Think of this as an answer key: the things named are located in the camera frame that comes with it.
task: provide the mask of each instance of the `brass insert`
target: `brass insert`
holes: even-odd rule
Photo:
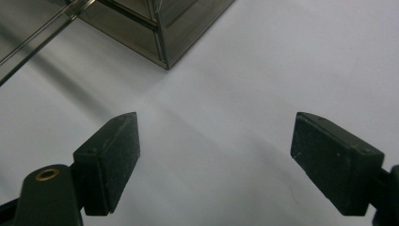
[[[44,169],[36,175],[37,181],[48,181],[55,178],[59,174],[59,170],[56,168]]]

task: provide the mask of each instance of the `glass enclosure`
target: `glass enclosure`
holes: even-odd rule
[[[99,0],[80,18],[169,69],[233,0]]]

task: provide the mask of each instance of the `black rubber pad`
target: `black rubber pad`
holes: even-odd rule
[[[345,216],[364,216],[384,154],[324,118],[297,113],[291,157]]]
[[[80,197],[87,215],[115,211],[139,156],[136,113],[110,120],[73,153],[73,170],[82,181]]]

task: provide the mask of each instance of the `black clamp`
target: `black clamp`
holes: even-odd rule
[[[399,225],[399,166],[382,169],[384,154],[340,126],[296,115],[291,157],[344,216],[375,207],[375,226]]]
[[[70,167],[30,173],[21,197],[0,206],[0,226],[83,225],[89,216],[113,213],[140,156],[136,113],[118,116],[73,153]]]

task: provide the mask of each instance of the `white surface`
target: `white surface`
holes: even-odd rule
[[[115,214],[85,225],[371,225],[289,156],[297,111],[399,163],[399,2],[237,0],[169,72],[81,21],[0,88],[0,202],[136,111],[141,158]]]

